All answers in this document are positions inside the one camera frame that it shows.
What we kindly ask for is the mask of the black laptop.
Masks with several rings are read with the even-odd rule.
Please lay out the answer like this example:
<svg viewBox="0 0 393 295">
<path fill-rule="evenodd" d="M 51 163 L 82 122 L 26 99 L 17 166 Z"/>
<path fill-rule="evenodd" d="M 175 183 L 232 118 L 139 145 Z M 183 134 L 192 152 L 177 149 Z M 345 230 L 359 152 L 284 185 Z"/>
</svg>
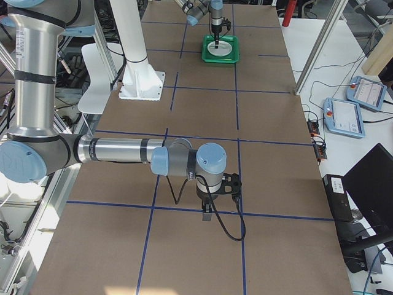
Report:
<svg viewBox="0 0 393 295">
<path fill-rule="evenodd" d="M 392 155 L 378 143 L 343 177 L 344 187 L 377 233 L 392 229 Z"/>
</svg>

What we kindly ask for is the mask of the wooden beam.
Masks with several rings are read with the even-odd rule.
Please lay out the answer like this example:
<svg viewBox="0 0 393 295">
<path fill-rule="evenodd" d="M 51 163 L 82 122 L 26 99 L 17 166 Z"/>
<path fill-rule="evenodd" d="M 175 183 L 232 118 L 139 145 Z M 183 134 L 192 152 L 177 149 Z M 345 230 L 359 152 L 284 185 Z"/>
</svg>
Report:
<svg viewBox="0 0 393 295">
<path fill-rule="evenodd" d="M 362 71 L 369 76 L 377 76 L 392 59 L 392 25 L 381 38 L 373 52 L 362 65 Z"/>
</svg>

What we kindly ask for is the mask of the red cylinder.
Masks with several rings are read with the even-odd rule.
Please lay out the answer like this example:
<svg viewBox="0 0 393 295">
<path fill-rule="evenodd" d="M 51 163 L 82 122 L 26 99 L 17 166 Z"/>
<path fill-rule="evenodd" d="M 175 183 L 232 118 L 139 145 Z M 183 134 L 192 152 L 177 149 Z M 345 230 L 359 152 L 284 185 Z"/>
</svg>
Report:
<svg viewBox="0 0 393 295">
<path fill-rule="evenodd" d="M 286 6 L 286 11 L 284 14 L 284 19 L 282 21 L 283 27 L 289 26 L 292 16 L 294 14 L 296 5 L 297 5 L 297 0 L 288 0 L 287 6 Z"/>
</svg>

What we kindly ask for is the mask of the far teach pendant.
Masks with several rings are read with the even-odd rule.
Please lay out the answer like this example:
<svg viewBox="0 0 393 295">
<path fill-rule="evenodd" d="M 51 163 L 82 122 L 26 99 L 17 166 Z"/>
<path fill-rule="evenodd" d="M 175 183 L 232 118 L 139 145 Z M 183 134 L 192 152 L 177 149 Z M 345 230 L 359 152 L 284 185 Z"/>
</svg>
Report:
<svg viewBox="0 0 393 295">
<path fill-rule="evenodd" d="M 381 110 L 387 87 L 366 77 L 354 77 L 346 89 L 346 98 L 374 112 Z"/>
</svg>

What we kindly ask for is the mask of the near teach pendant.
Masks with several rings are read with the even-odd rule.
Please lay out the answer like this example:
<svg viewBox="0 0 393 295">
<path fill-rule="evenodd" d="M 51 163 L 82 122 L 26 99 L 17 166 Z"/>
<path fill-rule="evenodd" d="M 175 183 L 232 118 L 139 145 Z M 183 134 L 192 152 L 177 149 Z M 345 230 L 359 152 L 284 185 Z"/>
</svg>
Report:
<svg viewBox="0 0 393 295">
<path fill-rule="evenodd" d="M 365 137 L 364 123 L 358 103 L 326 98 L 323 109 L 324 123 L 330 132 L 353 138 Z"/>
</svg>

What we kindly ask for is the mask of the white round plate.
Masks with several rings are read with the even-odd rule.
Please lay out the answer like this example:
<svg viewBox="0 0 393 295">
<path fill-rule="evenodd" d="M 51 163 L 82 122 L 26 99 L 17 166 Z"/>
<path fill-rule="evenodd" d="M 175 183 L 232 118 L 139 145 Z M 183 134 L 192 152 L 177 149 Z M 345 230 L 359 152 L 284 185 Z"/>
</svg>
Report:
<svg viewBox="0 0 393 295">
<path fill-rule="evenodd" d="M 211 55 L 215 57 L 224 57 L 232 52 L 233 47 L 230 43 L 226 41 L 219 41 L 218 49 L 215 49 L 214 41 L 212 41 L 207 45 L 207 50 Z"/>
</svg>

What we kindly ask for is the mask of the black box device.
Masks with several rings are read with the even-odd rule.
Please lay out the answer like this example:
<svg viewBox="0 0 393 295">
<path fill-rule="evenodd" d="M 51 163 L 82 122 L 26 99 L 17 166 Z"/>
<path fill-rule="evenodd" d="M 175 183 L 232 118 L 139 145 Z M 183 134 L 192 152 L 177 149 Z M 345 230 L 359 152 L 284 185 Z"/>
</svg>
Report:
<svg viewBox="0 0 393 295">
<path fill-rule="evenodd" d="M 351 212 L 343 177 L 326 174 L 322 181 L 333 219 L 341 222 L 353 222 L 355 219 Z"/>
</svg>

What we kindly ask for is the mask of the lower orange black connector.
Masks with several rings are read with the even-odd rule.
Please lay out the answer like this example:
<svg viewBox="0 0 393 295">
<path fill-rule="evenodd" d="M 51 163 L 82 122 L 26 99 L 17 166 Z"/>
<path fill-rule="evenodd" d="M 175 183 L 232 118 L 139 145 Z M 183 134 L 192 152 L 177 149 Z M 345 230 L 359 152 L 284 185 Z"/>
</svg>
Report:
<svg viewBox="0 0 393 295">
<path fill-rule="evenodd" d="M 327 160 L 326 143 L 324 141 L 313 141 L 314 153 L 317 161 Z"/>
</svg>

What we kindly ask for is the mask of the aluminium frame post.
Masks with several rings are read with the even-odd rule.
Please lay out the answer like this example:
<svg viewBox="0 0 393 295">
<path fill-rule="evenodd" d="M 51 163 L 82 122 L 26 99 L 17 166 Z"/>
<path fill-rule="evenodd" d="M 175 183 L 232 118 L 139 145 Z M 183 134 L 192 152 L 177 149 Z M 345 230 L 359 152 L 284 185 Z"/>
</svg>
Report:
<svg viewBox="0 0 393 295">
<path fill-rule="evenodd" d="M 299 95 L 302 92 L 312 70 L 314 69 L 314 66 L 315 66 L 317 60 L 319 59 L 319 56 L 322 53 L 322 50 L 323 50 L 323 48 L 324 48 L 324 46 L 330 36 L 330 33 L 333 31 L 337 22 L 339 21 L 340 16 L 343 13 L 344 8 L 346 7 L 347 3 L 348 3 L 348 0 L 334 1 L 333 6 L 330 9 L 330 12 L 329 12 L 327 18 L 325 19 L 325 22 L 324 22 L 324 24 L 320 30 L 320 33 L 316 39 L 316 42 L 313 45 L 310 55 L 309 55 L 305 65 L 303 67 L 301 75 L 300 75 L 300 77 L 297 81 L 297 84 L 295 86 L 294 94 Z"/>
</svg>

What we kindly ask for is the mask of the teach pendant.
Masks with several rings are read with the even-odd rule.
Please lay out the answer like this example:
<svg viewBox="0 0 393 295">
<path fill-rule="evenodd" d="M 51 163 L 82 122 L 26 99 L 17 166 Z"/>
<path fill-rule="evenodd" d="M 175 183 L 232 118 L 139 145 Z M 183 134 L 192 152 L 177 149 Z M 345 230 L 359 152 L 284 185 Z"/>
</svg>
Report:
<svg viewBox="0 0 393 295">
<path fill-rule="evenodd" d="M 374 112 L 381 110 L 387 87 L 366 77 L 354 77 L 346 89 L 346 98 Z"/>
<path fill-rule="evenodd" d="M 324 123 L 330 132 L 353 138 L 365 137 L 364 123 L 358 103 L 326 98 L 323 109 Z"/>
</svg>

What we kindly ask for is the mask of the green plastic tray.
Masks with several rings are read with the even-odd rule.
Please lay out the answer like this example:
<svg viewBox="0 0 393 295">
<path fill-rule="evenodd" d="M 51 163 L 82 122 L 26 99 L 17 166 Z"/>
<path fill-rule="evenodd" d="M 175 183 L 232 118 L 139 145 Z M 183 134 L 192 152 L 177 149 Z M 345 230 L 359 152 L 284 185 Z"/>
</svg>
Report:
<svg viewBox="0 0 393 295">
<path fill-rule="evenodd" d="M 202 43 L 201 58 L 207 63 L 229 63 L 234 64 L 239 61 L 239 42 L 236 36 L 221 36 L 220 41 L 226 41 L 233 47 L 232 52 L 224 57 L 215 57 L 211 55 L 207 50 L 207 45 L 214 41 L 211 35 L 205 35 Z"/>
</svg>

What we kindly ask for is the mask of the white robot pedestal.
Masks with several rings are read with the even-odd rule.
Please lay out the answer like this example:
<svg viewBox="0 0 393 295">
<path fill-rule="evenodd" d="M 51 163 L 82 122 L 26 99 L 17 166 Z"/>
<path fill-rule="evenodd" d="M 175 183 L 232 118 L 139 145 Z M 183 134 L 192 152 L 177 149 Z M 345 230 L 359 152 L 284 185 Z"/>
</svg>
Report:
<svg viewBox="0 0 393 295">
<path fill-rule="evenodd" d="M 126 59 L 119 98 L 160 100 L 165 73 L 149 63 L 137 2 L 111 0 L 110 4 Z"/>
</svg>

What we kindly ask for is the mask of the orange black connector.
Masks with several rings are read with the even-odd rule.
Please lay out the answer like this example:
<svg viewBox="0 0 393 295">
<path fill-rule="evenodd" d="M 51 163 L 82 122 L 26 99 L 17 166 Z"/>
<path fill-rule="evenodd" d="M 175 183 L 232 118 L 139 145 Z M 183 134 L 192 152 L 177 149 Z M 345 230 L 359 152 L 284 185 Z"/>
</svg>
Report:
<svg viewBox="0 0 393 295">
<path fill-rule="evenodd" d="M 324 141 L 313 141 L 314 153 L 317 161 L 327 160 L 326 143 Z"/>
<path fill-rule="evenodd" d="M 308 120 L 307 122 L 308 130 L 311 136 L 319 136 L 319 122 L 318 120 Z"/>
</svg>

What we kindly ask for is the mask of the upper orange black connector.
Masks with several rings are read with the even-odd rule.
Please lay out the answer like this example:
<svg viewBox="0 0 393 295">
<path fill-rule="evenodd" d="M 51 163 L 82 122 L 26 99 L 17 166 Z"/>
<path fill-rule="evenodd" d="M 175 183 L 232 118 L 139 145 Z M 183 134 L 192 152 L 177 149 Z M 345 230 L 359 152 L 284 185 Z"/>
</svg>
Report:
<svg viewBox="0 0 393 295">
<path fill-rule="evenodd" d="M 319 136 L 319 122 L 318 120 L 308 120 L 307 122 L 308 130 L 311 136 Z"/>
</svg>

